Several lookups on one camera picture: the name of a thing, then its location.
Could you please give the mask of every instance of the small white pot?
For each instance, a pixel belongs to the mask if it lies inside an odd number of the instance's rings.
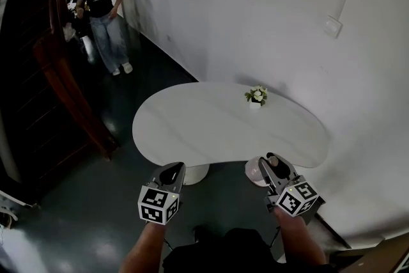
[[[259,102],[252,102],[251,100],[250,100],[250,108],[251,109],[259,109],[261,107],[261,103],[259,103]]]

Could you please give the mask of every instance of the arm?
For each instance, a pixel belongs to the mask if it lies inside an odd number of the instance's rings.
[[[297,263],[310,267],[327,263],[321,247],[315,242],[300,216],[291,217],[279,207],[274,209],[281,226],[282,243],[287,263]]]
[[[118,14],[118,8],[120,7],[120,4],[122,3],[122,0],[116,0],[115,1],[115,5],[114,8],[111,10],[111,12],[109,13],[109,17],[110,18],[115,18]]]
[[[77,4],[75,5],[75,11],[77,12],[77,16],[79,19],[83,18],[84,16],[84,1],[77,0]]]
[[[148,223],[122,263],[120,273],[158,273],[165,226]]]

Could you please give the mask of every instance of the hallway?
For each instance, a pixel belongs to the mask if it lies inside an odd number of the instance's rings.
[[[41,209],[28,210],[14,229],[3,230],[0,260],[10,272],[116,272],[139,237],[144,222],[137,199],[155,166],[133,142],[134,115],[150,95],[192,80],[145,37],[139,41],[135,31],[130,34],[128,54],[134,71],[116,77],[105,71],[85,40],[99,80],[100,116],[121,148],[110,162],[97,153],[88,155],[42,199]],[[246,178],[244,162],[214,164],[202,182],[183,188],[183,205],[168,225],[166,239],[172,247],[191,244],[193,227],[206,224],[219,233],[254,228],[269,244],[276,221],[264,207],[265,194],[266,189]],[[169,252],[164,245],[162,259]],[[281,256],[279,239],[272,253],[276,259]]]

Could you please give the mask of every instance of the woman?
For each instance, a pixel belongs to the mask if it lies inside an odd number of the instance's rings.
[[[132,72],[127,48],[123,41],[117,11],[122,0],[77,0],[78,18],[84,16],[84,2],[87,1],[90,11],[90,22],[95,37],[96,46],[108,71],[113,75],[120,74],[120,65],[125,73]]]

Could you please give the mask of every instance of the curved white wall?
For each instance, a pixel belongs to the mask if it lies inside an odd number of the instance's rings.
[[[409,0],[137,0],[142,32],[200,81],[261,82],[326,126],[324,164],[300,169],[353,246],[409,216]]]

